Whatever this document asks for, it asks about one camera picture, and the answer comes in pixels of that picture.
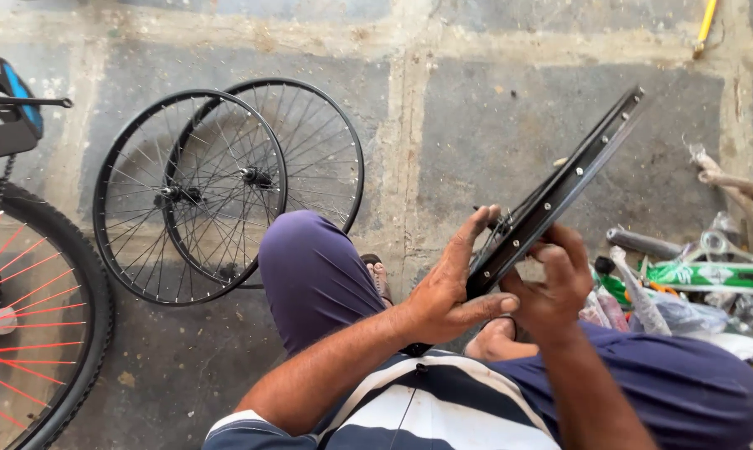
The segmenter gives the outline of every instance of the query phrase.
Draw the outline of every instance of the purple pants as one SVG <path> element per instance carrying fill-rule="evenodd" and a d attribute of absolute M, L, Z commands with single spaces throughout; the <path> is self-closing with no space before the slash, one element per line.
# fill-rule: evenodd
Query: purple pants
<path fill-rule="evenodd" d="M 290 355 L 384 310 L 349 238 L 314 212 L 277 218 L 259 259 L 274 322 Z M 742 450 L 753 441 L 753 370 L 746 363 L 698 340 L 582 327 L 662 448 Z M 516 382 L 559 441 L 541 357 L 491 368 Z"/>

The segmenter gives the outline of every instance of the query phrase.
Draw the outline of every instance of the bicycle wheel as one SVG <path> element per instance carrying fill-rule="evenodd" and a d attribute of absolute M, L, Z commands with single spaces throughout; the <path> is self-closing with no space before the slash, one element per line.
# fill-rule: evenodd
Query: bicycle wheel
<path fill-rule="evenodd" d="M 100 254 L 143 300 L 216 299 L 257 269 L 260 239 L 284 211 L 284 173 L 271 128 L 242 100 L 215 90 L 162 98 L 122 130 L 102 166 Z"/>
<path fill-rule="evenodd" d="M 288 179 L 285 210 L 311 209 L 349 232 L 363 196 L 360 139 L 349 117 L 322 90 L 268 77 L 226 90 L 252 105 L 273 128 Z M 200 112 L 208 114 L 212 105 Z M 192 130 L 190 125 L 183 136 Z"/>
<path fill-rule="evenodd" d="M 82 406 L 112 334 L 102 264 L 47 202 L 10 183 L 0 215 L 0 448 L 47 448 Z"/>

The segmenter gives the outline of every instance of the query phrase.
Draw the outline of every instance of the bicycle tire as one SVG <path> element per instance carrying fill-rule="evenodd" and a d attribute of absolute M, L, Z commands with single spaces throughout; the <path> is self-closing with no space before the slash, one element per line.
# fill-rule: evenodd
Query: bicycle tire
<path fill-rule="evenodd" d="M 29 227 L 46 235 L 62 252 L 84 287 L 86 302 L 91 309 L 85 349 L 73 379 L 57 402 L 51 405 L 52 411 L 11 444 L 19 450 L 46 449 L 71 422 L 96 383 L 112 338 L 114 305 L 102 262 L 73 222 L 46 201 L 9 182 L 5 185 L 2 209 L 13 218 L 26 220 Z"/>

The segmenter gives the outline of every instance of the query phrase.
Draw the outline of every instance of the concrete floor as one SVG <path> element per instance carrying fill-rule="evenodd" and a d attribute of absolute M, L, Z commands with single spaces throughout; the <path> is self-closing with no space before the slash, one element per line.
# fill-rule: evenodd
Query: concrete floor
<path fill-rule="evenodd" d="M 403 297 L 471 205 L 523 199 L 639 83 L 659 94 L 652 111 L 564 221 L 593 255 L 617 223 L 685 242 L 725 202 L 696 181 L 683 141 L 753 175 L 753 0 L 720 2 L 693 63 L 704 4 L 6 0 L 0 55 L 37 95 L 76 105 L 45 109 L 45 140 L 14 179 L 92 233 L 98 164 L 143 106 L 251 77 L 308 80 L 355 123 L 366 190 L 352 240 L 379 252 Z M 117 293 L 102 377 L 56 448 L 198 448 L 283 358 L 262 292 L 179 310 Z"/>

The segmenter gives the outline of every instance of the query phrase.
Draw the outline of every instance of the striped shirt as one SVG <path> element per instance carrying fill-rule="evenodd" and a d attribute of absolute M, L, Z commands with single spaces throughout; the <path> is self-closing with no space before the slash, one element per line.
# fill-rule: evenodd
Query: striped shirt
<path fill-rule="evenodd" d="M 560 447 L 511 379 L 479 361 L 432 350 L 421 358 L 392 356 L 309 434 L 293 437 L 249 410 L 219 420 L 203 447 L 254 448 Z"/>

